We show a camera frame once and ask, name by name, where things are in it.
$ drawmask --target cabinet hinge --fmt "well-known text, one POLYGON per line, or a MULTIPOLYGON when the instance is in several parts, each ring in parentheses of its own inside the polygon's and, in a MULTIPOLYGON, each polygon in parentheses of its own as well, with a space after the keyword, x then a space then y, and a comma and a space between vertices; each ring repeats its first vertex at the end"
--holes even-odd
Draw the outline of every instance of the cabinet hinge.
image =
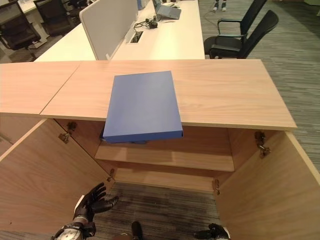
POLYGON ((214 182, 215 182, 215 192, 217 195, 220 195, 220 182, 218 179, 216 179, 214 182))
POLYGON ((114 174, 115 174, 115 169, 114 169, 114 168, 111 168, 110 173, 109 173, 110 176, 109 176, 106 180, 107 180, 108 182, 110 182, 111 179, 113 179, 114 174))
POLYGON ((271 153, 270 148, 265 146, 266 135, 262 131, 256 131, 254 134, 254 138, 256 146, 258 147, 258 149, 260 149, 260 158, 263 159, 265 156, 271 153))
POLYGON ((70 121, 66 126, 68 128, 67 133, 60 133, 58 136, 65 144, 69 142, 69 137, 72 135, 72 132, 76 130, 77 123, 74 121, 70 121))

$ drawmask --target wooden panel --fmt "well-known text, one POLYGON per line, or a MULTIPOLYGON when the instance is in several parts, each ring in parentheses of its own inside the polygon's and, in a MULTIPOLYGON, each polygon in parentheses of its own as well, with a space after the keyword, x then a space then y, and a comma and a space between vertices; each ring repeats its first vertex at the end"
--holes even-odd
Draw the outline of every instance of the wooden panel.
POLYGON ((234 170, 226 128, 184 126, 183 134, 182 138, 147 144, 102 142, 95 158, 193 169, 234 170))
POLYGON ((171 70, 185 126, 292 130, 285 103, 258 59, 86 61, 41 112, 104 121, 116 75, 171 70))
POLYGON ((0 136, 0 156, 7 151, 12 144, 0 136))
POLYGON ((110 165, 113 165, 116 168, 121 168, 121 169, 135 169, 137 171, 162 172, 162 173, 182 174, 182 175, 201 176, 201 177, 210 177, 210 178, 216 178, 216 176, 219 176, 221 173, 226 173, 225 171, 215 171, 215 170, 176 167, 176 166, 163 166, 163 165, 133 163, 133 162, 124 162, 124 161, 108 161, 108 160, 96 159, 96 162, 105 170, 106 169, 108 170, 109 169, 108 167, 110 165))
MULTIPOLYGON (((257 132, 255 129, 228 129, 234 169, 239 169, 257 151, 255 132, 257 132)), ((262 132, 265 134, 266 141, 276 133, 271 130, 262 132)))
POLYGON ((14 144, 40 120, 39 117, 8 116, 0 113, 0 135, 14 144))
POLYGON ((318 240, 320 174, 291 132, 266 143, 221 186, 222 223, 233 240, 318 240))
POLYGON ((190 176, 169 172, 118 168, 115 180, 120 183, 140 184, 189 191, 210 193, 213 191, 213 178, 205 176, 190 176))
POLYGON ((1 64, 0 113, 39 114, 79 64, 79 62, 1 64))
POLYGON ((105 123, 103 121, 85 121, 56 119, 56 121, 67 131, 69 122, 76 122, 76 129, 72 132, 72 138, 91 156, 95 157, 101 143, 100 135, 105 123))
POLYGON ((44 119, 0 157, 1 230, 55 233, 72 220, 79 197, 109 176, 61 132, 44 119))

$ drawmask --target robotic hand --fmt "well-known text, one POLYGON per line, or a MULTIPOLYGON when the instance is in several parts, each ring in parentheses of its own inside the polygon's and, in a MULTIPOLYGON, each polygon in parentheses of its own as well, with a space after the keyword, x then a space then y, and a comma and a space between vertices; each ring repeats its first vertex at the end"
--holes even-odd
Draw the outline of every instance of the robotic hand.
POLYGON ((218 224, 209 224, 209 230, 196 231, 193 236, 199 240, 231 240, 228 230, 218 224))
POLYGON ((106 187, 102 182, 82 195, 76 205, 73 222, 64 225, 51 240, 85 240, 93 237, 96 234, 93 222, 95 214, 112 209, 119 200, 118 196, 105 200, 105 191, 106 187))

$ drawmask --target blue binder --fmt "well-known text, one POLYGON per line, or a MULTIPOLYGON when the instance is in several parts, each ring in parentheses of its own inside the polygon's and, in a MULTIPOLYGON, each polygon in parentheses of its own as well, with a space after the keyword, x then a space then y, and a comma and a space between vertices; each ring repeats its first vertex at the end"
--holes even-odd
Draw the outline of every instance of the blue binder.
POLYGON ((109 143, 181 138, 171 71, 114 77, 102 137, 109 143))

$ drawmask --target shoe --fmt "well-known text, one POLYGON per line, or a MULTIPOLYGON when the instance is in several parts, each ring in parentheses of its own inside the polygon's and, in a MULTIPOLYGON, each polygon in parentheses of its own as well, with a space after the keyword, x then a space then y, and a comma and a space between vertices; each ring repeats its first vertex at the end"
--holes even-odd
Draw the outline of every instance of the shoe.
POLYGON ((219 7, 219 2, 215 2, 215 4, 214 4, 214 7, 213 7, 213 9, 212 9, 212 11, 217 11, 218 10, 218 7, 219 7))
POLYGON ((223 2, 223 3, 221 4, 221 10, 222 10, 222 12, 227 11, 227 3, 223 2))
POLYGON ((140 222, 138 222, 138 221, 134 221, 131 224, 131 233, 132 233, 132 239, 134 239, 134 240, 143 240, 144 239, 142 227, 141 227, 140 222))

